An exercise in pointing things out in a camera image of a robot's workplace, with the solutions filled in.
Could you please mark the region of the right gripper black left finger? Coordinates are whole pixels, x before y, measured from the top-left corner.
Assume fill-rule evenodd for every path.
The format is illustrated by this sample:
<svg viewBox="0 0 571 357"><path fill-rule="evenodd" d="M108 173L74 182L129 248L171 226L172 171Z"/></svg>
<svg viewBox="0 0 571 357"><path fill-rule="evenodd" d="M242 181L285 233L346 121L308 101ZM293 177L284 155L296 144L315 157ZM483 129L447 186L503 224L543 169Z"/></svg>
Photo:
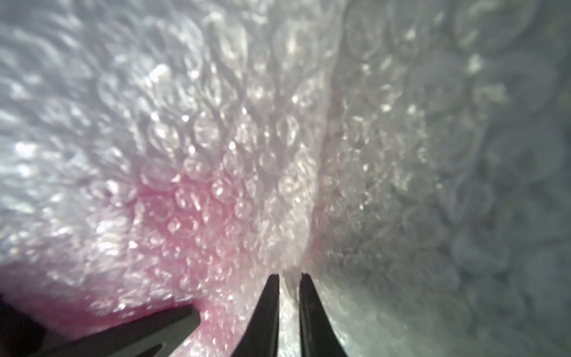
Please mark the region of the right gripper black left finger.
<svg viewBox="0 0 571 357"><path fill-rule="evenodd" d="M280 277L270 275L232 357L276 357L280 325Z"/></svg>

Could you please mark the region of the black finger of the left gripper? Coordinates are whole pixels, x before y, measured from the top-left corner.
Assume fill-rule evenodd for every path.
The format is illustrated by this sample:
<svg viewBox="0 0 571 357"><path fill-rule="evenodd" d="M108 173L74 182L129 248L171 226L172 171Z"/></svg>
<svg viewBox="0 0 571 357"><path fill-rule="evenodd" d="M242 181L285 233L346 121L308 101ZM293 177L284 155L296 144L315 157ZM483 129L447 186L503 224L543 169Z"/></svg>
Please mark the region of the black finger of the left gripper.
<svg viewBox="0 0 571 357"><path fill-rule="evenodd" d="M39 357L170 356L199 327L200 322L199 312L194 306L179 306L35 355Z"/></svg>

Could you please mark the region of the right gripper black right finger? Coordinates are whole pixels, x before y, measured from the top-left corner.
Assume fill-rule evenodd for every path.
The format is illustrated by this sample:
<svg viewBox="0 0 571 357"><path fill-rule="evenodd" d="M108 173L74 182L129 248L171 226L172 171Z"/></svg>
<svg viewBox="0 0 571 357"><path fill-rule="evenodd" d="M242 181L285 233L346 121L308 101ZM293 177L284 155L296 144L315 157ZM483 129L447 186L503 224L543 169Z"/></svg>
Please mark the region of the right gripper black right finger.
<svg viewBox="0 0 571 357"><path fill-rule="evenodd" d="M337 339L309 274L299 285L299 320L302 357L348 357Z"/></svg>

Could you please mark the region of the pink plastic wine glass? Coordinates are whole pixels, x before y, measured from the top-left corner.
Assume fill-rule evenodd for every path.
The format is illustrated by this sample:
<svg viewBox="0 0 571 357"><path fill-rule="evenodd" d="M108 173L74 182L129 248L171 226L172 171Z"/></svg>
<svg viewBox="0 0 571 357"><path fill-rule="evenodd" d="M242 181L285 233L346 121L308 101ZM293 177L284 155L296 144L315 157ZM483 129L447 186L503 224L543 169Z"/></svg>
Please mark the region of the pink plastic wine glass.
<svg viewBox="0 0 571 357"><path fill-rule="evenodd" d="M121 181L1 197L1 294L70 338L194 304L177 356L229 356L266 278L310 247L315 187Z"/></svg>

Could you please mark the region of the bubble wrap sheet stack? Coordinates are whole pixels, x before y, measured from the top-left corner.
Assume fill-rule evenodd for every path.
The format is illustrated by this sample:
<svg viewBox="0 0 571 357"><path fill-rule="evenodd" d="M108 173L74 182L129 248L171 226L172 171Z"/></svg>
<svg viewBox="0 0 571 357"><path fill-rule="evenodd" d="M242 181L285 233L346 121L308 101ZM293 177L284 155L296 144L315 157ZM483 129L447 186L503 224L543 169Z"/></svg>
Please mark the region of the bubble wrap sheet stack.
<svg viewBox="0 0 571 357"><path fill-rule="evenodd" d="M3 1L1 197L315 187L351 356L570 354L568 1Z"/></svg>

